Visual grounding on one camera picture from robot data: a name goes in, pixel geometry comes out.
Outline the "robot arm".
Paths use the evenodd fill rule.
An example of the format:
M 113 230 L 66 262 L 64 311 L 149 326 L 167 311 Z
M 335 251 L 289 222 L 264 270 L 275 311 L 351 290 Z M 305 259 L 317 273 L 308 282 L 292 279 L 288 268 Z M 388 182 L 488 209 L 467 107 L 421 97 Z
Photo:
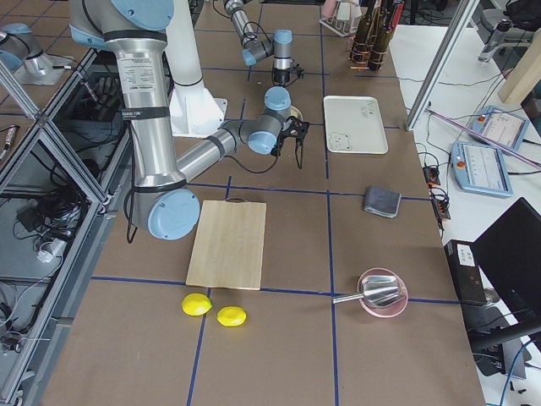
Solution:
M 74 41 L 117 60 L 134 148 L 128 224 L 159 239 L 180 239 L 199 219 L 187 183 L 241 145 L 271 153 L 292 126 L 290 95 L 271 87 L 256 119 L 227 121 L 205 87 L 185 1 L 72 1 L 69 7 Z
M 256 22 L 250 21 L 244 9 L 247 1 L 228 0 L 223 6 L 238 34 L 243 47 L 242 57 L 247 66 L 273 59 L 271 70 L 273 85 L 288 87 L 304 77 L 304 69 L 292 58 L 292 32 L 276 30 L 269 36 Z

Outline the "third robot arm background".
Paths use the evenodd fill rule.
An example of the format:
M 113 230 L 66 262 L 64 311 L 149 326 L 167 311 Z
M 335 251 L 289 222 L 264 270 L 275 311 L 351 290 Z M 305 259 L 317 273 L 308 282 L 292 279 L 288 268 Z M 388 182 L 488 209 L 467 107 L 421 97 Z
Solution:
M 63 74 L 63 63 L 47 54 L 26 24 L 1 28 L 1 61 L 23 85 L 55 85 Z

